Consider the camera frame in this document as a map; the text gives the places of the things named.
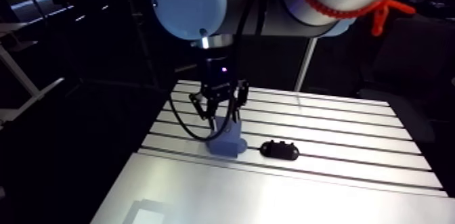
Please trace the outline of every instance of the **white table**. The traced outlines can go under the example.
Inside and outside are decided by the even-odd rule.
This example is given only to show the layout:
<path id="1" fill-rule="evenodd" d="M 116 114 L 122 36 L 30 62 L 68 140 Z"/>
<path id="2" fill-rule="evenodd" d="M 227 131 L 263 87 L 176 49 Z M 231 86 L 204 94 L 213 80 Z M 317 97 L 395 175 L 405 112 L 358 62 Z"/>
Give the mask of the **white table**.
<path id="1" fill-rule="evenodd" d="M 188 99 L 198 90 L 179 81 L 172 97 L 208 135 Z M 455 201 L 387 103 L 252 88 L 240 114 L 249 148 L 224 158 L 190 139 L 166 103 L 93 223 L 455 223 Z M 271 139 L 301 155 L 262 157 Z"/>

